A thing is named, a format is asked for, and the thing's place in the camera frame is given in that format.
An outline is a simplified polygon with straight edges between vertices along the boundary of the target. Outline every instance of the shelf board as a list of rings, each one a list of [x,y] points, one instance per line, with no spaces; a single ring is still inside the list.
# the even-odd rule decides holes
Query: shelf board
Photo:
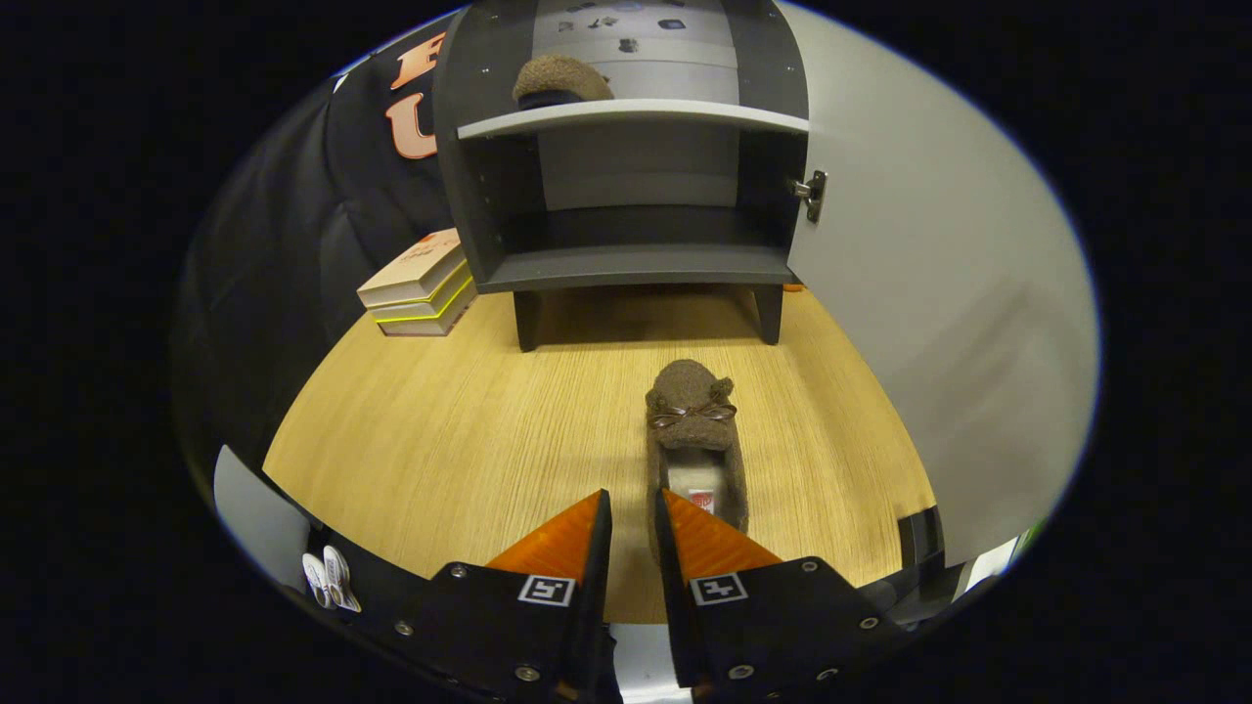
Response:
[[[508,253],[478,291],[650,283],[790,283],[780,233],[734,208],[634,205],[505,223]]]
[[[757,108],[705,100],[630,98],[588,100],[510,113],[462,125],[457,128],[457,137],[481,139],[531,134],[560,127],[611,124],[626,120],[681,120],[795,134],[809,133],[809,120]]]
[[[786,251],[764,244],[605,244],[506,254],[482,293],[652,283],[791,283]]]

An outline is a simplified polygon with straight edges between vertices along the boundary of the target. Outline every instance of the orange letter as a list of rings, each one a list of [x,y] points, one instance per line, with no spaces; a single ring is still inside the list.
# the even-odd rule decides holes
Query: orange letter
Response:
[[[437,63],[434,56],[439,55],[439,46],[443,44],[443,36],[446,34],[448,33],[439,33],[429,41],[423,41],[422,44],[418,44],[417,46],[401,54],[401,58],[397,59],[397,61],[399,61],[399,78],[397,78],[396,83],[392,84],[392,90],[396,90],[397,88],[434,68],[434,64]]]
[[[417,105],[421,101],[422,94],[418,93],[387,109],[396,150],[406,159],[424,159],[436,152],[434,135],[422,134],[422,127],[417,124]]]

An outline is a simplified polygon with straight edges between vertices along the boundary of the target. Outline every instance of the slipper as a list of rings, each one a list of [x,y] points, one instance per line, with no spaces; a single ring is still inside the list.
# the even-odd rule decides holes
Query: slipper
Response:
[[[527,61],[513,84],[513,100],[520,110],[608,100],[613,91],[600,71],[571,56],[546,54]]]
[[[326,566],[322,565],[322,560],[305,552],[302,562],[304,564],[304,577],[309,580],[309,589],[313,591],[317,605],[323,609],[334,609],[334,601],[331,600],[326,589]]]
[[[659,487],[747,532],[747,485],[730,403],[734,382],[694,360],[671,362],[647,392],[649,496]],[[649,501],[649,511],[655,510]],[[649,520],[656,552],[656,516]]]
[[[322,550],[322,559],[326,561],[326,590],[331,594],[331,600],[341,609],[359,614],[361,603],[348,586],[348,561],[343,559],[343,554],[327,545]]]

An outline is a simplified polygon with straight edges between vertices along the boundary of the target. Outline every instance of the stack of books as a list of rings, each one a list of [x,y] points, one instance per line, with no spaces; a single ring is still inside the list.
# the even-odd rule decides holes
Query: stack of books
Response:
[[[357,289],[386,334],[448,334],[478,296],[457,230],[423,237]]]

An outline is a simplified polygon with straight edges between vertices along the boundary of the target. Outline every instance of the cabinet leg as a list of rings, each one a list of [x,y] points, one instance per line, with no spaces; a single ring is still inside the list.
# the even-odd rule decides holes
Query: cabinet leg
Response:
[[[779,329],[782,326],[782,286],[754,286],[756,313],[761,318],[761,339],[766,344],[779,343]]]
[[[517,319],[517,346],[522,352],[538,347],[540,294],[537,291],[513,292],[513,317]]]

